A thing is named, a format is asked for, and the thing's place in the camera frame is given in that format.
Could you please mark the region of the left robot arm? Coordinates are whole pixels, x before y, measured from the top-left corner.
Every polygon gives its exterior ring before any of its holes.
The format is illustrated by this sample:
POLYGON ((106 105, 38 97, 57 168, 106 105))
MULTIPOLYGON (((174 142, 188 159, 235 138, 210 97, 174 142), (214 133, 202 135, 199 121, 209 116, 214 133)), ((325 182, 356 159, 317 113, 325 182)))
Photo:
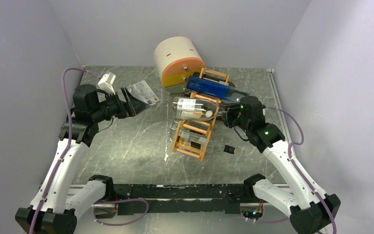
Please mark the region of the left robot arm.
POLYGON ((80 85, 73 94, 74 106, 67 112, 57 150, 37 195, 27 208, 19 208, 16 222, 28 234, 72 234, 80 217, 96 202, 116 201, 113 179, 105 175, 90 177, 87 184, 72 197, 68 197, 70 185, 82 155, 89 149, 99 132, 99 123, 134 117, 149 105, 131 95, 126 89, 105 93, 100 101, 101 89, 91 84, 80 85))

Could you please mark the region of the round clear glass bottle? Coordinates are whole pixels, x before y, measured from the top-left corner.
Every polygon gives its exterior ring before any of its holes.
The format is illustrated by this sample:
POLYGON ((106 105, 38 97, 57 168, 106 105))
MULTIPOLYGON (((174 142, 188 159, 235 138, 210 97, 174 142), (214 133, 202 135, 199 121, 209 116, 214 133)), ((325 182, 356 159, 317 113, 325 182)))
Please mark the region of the round clear glass bottle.
POLYGON ((172 106, 176 119, 208 121, 227 113, 216 103, 202 98, 175 97, 172 106))

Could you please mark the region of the blue square glass bottle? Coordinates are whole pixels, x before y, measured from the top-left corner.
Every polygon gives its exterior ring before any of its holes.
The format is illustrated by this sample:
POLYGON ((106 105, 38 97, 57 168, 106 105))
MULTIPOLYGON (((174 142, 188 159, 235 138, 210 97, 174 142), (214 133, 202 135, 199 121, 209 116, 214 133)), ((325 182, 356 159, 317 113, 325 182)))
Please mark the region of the blue square glass bottle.
POLYGON ((244 90, 194 76, 189 77, 187 88, 231 102, 238 102, 241 98, 251 95, 251 93, 244 90))

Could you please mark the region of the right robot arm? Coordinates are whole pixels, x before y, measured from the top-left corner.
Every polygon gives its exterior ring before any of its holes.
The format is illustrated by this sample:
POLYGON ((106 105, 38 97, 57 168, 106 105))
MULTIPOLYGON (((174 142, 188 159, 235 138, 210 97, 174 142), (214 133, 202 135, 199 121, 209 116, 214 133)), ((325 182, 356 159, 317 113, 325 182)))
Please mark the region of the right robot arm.
POLYGON ((265 120, 266 108, 257 97, 248 96, 236 103, 223 103, 223 122, 240 128, 244 141, 255 146, 278 170, 290 192, 279 188, 260 174, 246 179, 243 195, 247 201, 261 199, 285 214, 299 234, 322 234, 327 226, 337 233, 335 217, 341 201, 327 194, 292 154, 295 142, 288 143, 277 125, 265 120))

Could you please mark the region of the square clear black-capped bottle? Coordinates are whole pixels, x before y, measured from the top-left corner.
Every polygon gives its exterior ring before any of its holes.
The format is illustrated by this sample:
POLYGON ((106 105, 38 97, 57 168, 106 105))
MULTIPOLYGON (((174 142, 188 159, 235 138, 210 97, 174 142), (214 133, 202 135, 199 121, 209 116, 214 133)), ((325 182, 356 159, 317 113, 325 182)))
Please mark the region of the square clear black-capped bottle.
MULTIPOLYGON (((203 150, 207 138, 205 135, 181 130, 178 134, 177 140, 192 148, 203 150)), ((228 144, 229 141, 223 136, 211 136, 207 144, 206 153, 212 154, 216 152, 225 152, 228 154, 235 154, 236 148, 228 144)))

